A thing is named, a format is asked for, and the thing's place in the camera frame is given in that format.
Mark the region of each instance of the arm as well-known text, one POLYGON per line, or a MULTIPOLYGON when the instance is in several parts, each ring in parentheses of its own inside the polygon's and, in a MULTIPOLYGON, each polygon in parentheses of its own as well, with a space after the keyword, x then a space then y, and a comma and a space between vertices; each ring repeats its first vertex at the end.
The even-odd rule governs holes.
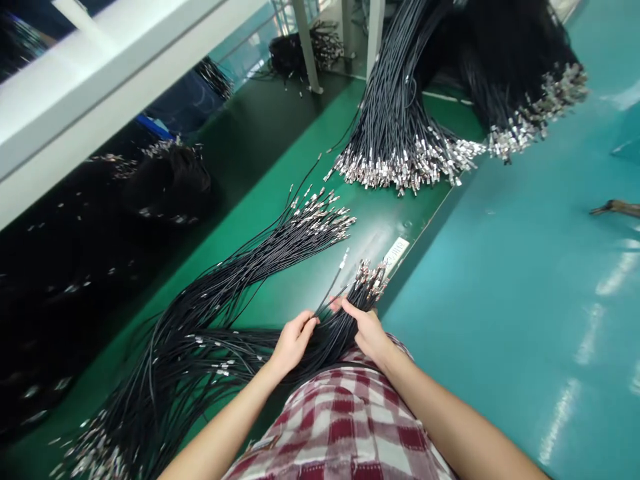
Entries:
POLYGON ((159 480, 215 480, 231 466, 267 398, 302 358, 318 320, 305 310, 288 322, 268 362, 162 472, 159 480))
POLYGON ((358 322, 358 346, 387 376, 425 426, 438 451, 461 478, 547 478, 486 418, 422 372, 388 338, 373 312, 364 313, 346 300, 342 306, 358 322))

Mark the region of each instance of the metal table leg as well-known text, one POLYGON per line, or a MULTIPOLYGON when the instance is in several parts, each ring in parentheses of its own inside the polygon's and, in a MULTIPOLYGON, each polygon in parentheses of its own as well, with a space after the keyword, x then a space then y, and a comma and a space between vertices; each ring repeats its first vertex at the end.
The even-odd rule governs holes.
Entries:
POLYGON ((309 24, 307 23, 304 0, 292 0, 291 4, 293 5, 295 22, 298 25, 300 45, 302 46, 302 54, 305 57, 309 85, 314 93, 322 93, 323 90, 318 82, 318 72, 315 70, 315 60, 313 59, 313 48, 311 46, 311 35, 309 34, 309 24))

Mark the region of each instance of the hand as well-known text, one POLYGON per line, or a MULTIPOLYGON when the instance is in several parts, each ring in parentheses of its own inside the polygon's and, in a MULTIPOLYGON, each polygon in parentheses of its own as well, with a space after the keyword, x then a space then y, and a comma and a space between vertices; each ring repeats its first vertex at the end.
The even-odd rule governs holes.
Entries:
POLYGON ((279 380, 282 380, 302 360, 313 329, 320 323, 318 318, 311 318, 312 316, 311 310, 304 310, 282 328, 273 354, 265 365, 280 377, 279 380))
POLYGON ((358 347, 380 370, 384 371, 387 352, 394 349, 395 344, 385 333, 378 316, 374 311, 366 313, 357 309, 345 298, 342 299, 341 305, 344 311, 358 322, 358 333, 355 336, 358 347))

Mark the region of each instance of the stack of cables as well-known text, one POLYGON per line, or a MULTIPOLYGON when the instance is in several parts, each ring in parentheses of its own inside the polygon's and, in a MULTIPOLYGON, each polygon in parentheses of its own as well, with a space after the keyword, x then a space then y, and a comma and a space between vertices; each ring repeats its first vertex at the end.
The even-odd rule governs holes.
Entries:
POLYGON ((422 88, 443 63, 468 92, 488 150, 506 161, 587 94, 584 68, 547 0, 406 0, 326 178, 338 171, 365 188, 395 185, 399 196, 441 175, 459 185, 487 146, 458 138, 424 111, 422 88))
POLYGON ((132 122, 0 233, 0 443, 47 417, 104 346, 103 318, 210 207, 200 148, 154 142, 132 122))
POLYGON ((233 82, 209 57, 200 60, 196 65, 196 70, 220 98, 225 101, 231 98, 233 82))
POLYGON ((334 172, 365 188, 394 184, 399 196, 414 194, 446 175, 452 185, 473 168, 484 148, 440 126, 422 105, 421 54, 438 24, 454 10, 451 0, 406 0, 383 40, 357 124, 334 172))
POLYGON ((205 168, 202 145, 188 147, 180 138, 161 140, 144 153, 144 162, 123 190, 125 208, 160 222, 198 222, 211 206, 207 201, 211 176, 205 168))
MULTIPOLYGON (((332 205, 338 198, 324 189, 311 196, 307 190, 301 199, 290 191, 278 219, 180 293, 148 332, 133 371, 82 424, 82 433, 74 440, 57 440, 66 449, 65 460, 52 475, 157 478, 193 422, 246 384, 275 347, 277 330, 231 329, 253 298, 247 300, 250 290, 255 295, 270 275, 348 237, 355 218, 332 205)), ((382 287, 383 271, 363 266, 349 298, 370 307, 382 287)), ((346 335, 345 323, 344 314, 328 323, 327 338, 346 335)), ((352 340, 353 330, 348 334, 352 340)), ((321 363, 329 343, 309 358, 311 368, 321 363)))
POLYGON ((489 152, 510 163, 585 100, 587 74, 547 0, 468 0, 461 20, 462 84, 489 152))
MULTIPOLYGON (((320 21, 309 30, 315 67, 320 71, 328 71, 340 56, 344 54, 344 46, 336 32, 335 22, 320 21)), ((307 67, 300 44, 300 35, 292 33, 276 37, 269 42, 271 60, 268 70, 254 79, 282 78, 285 81, 294 78, 306 78, 307 67)))
POLYGON ((0 83, 47 49, 37 34, 10 14, 10 4, 0 0, 0 83))

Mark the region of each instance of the forearm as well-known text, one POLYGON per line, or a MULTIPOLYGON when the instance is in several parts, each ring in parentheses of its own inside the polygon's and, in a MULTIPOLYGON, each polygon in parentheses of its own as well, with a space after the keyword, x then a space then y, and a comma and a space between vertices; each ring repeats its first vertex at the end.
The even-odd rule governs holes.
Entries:
POLYGON ((215 480, 231 466, 281 376, 266 364, 174 458, 159 480, 215 480))
POLYGON ((381 368, 462 479, 546 479, 500 430, 422 372, 398 348, 388 349, 381 368))

